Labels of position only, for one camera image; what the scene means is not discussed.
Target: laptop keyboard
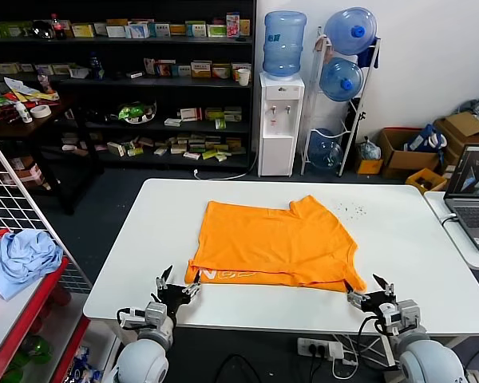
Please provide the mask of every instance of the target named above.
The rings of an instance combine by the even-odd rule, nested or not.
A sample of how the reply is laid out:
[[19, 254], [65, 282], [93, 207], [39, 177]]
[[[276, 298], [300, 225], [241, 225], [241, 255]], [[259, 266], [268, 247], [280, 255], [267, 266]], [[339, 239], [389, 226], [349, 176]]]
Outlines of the laptop keyboard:
[[456, 207], [457, 214], [465, 221], [466, 226], [479, 228], [479, 207]]

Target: tape roll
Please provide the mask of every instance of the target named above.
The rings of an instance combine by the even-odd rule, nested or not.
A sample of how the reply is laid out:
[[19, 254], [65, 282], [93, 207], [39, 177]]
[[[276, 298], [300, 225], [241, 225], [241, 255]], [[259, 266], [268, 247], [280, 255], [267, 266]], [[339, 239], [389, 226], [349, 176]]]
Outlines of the tape roll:
[[30, 110], [30, 114], [33, 118], [44, 118], [51, 114], [51, 109], [48, 105], [38, 105]]

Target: orange t-shirt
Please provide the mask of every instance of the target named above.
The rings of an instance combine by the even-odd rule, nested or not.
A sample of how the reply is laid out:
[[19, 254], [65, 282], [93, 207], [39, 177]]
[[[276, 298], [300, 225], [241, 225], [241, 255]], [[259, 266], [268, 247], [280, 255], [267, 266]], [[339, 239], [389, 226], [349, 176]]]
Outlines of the orange t-shirt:
[[357, 244], [337, 217], [308, 195], [289, 210], [211, 201], [204, 215], [199, 250], [188, 263], [190, 283], [306, 286], [346, 291], [366, 284], [354, 269]]

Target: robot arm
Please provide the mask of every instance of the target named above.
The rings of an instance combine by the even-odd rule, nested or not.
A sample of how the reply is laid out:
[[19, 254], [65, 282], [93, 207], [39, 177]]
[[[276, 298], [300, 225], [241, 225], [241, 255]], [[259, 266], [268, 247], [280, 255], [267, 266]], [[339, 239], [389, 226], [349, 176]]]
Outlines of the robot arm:
[[[151, 294], [154, 302], [149, 302], [145, 310], [117, 311], [121, 328], [137, 332], [138, 340], [122, 350], [104, 383], [161, 383], [164, 380], [168, 370], [165, 353], [172, 346], [177, 311], [181, 305], [189, 304], [200, 290], [199, 273], [191, 285], [184, 287], [167, 283], [171, 270], [172, 266], [156, 278], [157, 296]], [[131, 325], [133, 318], [144, 321]]]
[[399, 356], [399, 368], [408, 383], [466, 383], [457, 355], [441, 343], [432, 341], [421, 326], [420, 309], [413, 300], [398, 302], [394, 284], [373, 275], [383, 289], [359, 294], [346, 284], [347, 300], [376, 317], [374, 327], [389, 338], [391, 349]]

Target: white wall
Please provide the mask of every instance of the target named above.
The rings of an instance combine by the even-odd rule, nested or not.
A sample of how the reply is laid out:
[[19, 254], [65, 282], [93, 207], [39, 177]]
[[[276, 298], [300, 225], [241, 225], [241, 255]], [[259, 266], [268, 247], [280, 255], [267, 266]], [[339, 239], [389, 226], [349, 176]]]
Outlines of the white wall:
[[[257, 70], [263, 64], [266, 13], [307, 15], [300, 73], [307, 83], [317, 27], [352, 6], [374, 14], [382, 39], [380, 67], [371, 79], [358, 137], [386, 126], [424, 126], [479, 98], [479, 0], [257, 0]], [[337, 116], [337, 103], [322, 102], [317, 109], [323, 115]]]

